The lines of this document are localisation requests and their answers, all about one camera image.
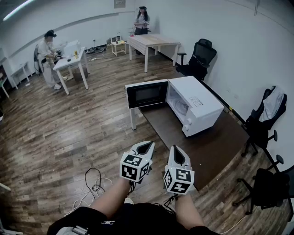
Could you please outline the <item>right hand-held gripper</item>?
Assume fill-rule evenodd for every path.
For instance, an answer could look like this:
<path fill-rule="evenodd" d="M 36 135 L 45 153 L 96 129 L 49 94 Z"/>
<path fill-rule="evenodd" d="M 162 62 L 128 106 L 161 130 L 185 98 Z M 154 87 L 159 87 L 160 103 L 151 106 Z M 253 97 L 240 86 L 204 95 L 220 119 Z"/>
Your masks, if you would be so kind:
<path fill-rule="evenodd" d="M 172 145 L 170 148 L 169 166 L 165 166 L 163 180 L 169 193 L 186 195 L 193 186 L 194 171 L 190 157 L 178 146 Z"/>

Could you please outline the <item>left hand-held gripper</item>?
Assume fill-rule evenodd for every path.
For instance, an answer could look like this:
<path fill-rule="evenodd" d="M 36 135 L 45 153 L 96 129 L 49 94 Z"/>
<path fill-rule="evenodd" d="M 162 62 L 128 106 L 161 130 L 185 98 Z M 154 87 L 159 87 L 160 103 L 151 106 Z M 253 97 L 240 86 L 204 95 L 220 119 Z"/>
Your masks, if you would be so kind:
<path fill-rule="evenodd" d="M 153 141 L 143 141 L 124 152 L 119 165 L 120 177 L 140 184 L 151 170 L 154 149 Z"/>

